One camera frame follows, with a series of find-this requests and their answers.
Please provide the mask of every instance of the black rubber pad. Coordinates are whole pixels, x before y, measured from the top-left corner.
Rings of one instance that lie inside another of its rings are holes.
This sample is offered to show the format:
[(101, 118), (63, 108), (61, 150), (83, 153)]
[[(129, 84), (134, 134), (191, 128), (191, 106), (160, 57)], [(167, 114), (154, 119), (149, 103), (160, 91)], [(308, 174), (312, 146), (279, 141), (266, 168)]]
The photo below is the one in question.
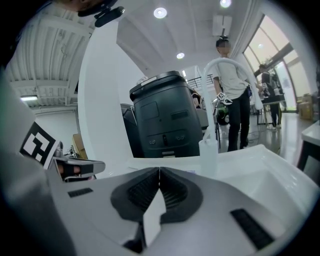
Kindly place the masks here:
[(90, 192), (93, 192), (93, 190), (91, 188), (87, 187), (87, 188), (69, 191), (68, 194), (71, 198), (74, 198), (74, 197), (79, 197), (79, 196), (88, 194)]
[(242, 228), (257, 250), (271, 244), (274, 239), (255, 221), (244, 209), (236, 209), (230, 212), (235, 221)]

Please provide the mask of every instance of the cardboard box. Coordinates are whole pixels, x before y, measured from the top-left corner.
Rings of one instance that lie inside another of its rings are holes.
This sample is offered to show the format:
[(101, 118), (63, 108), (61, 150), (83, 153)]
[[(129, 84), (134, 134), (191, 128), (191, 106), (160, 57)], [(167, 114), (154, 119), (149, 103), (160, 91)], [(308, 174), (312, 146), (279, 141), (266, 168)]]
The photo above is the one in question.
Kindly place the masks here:
[(85, 150), (84, 142), (80, 134), (74, 134), (72, 136), (72, 142), (75, 152), (77, 152), (82, 159), (88, 159), (87, 153)]
[(305, 94), (302, 96), (302, 102), (312, 103), (312, 96), (310, 94)]
[(303, 102), (298, 104), (299, 116), (301, 119), (312, 120), (313, 111), (311, 102)]

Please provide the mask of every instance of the ceiling light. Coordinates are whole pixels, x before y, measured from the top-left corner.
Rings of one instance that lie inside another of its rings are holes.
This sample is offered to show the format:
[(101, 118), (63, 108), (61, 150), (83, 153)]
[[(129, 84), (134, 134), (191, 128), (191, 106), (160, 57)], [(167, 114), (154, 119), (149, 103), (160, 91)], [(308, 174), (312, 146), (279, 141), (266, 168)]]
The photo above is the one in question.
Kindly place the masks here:
[(228, 8), (231, 5), (231, 0), (220, 0), (220, 5), (223, 8)]
[(180, 52), (176, 55), (177, 59), (182, 59), (185, 56), (183, 52)]
[(37, 96), (32, 95), (32, 96), (22, 96), (21, 100), (26, 102), (26, 101), (36, 101), (38, 99)]
[(162, 19), (167, 16), (167, 10), (165, 8), (159, 7), (154, 10), (153, 15), (158, 19)]

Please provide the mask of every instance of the white panel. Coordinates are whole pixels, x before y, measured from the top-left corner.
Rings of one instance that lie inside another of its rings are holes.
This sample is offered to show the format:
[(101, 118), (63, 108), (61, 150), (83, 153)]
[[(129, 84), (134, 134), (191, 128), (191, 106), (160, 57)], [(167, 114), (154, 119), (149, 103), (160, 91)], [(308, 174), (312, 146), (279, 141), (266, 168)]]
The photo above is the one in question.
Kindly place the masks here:
[(116, 21), (94, 30), (79, 77), (81, 136), (88, 158), (106, 164), (105, 171), (98, 174), (100, 178), (117, 175), (115, 169), (123, 167), (132, 157), (118, 92), (116, 63), (120, 48), (116, 44), (117, 31)]

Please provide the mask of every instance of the white wall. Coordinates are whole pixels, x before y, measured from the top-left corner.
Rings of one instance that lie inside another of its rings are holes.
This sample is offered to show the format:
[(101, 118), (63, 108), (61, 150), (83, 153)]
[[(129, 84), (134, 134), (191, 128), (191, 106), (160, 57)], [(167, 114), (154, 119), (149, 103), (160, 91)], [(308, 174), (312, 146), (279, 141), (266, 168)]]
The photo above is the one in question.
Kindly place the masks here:
[(307, 37), (303, 34), (299, 24), (296, 23), (286, 12), (280, 9), (271, 1), (265, 0), (261, 5), (261, 12), (267, 15), (282, 30), (288, 38), (293, 49), (299, 56), (299, 59), (306, 72), (310, 92), (317, 91), (316, 69), (317, 59), (313, 53)]
[(78, 133), (75, 112), (37, 115), (35, 121), (63, 143), (63, 153), (70, 149), (72, 136)]

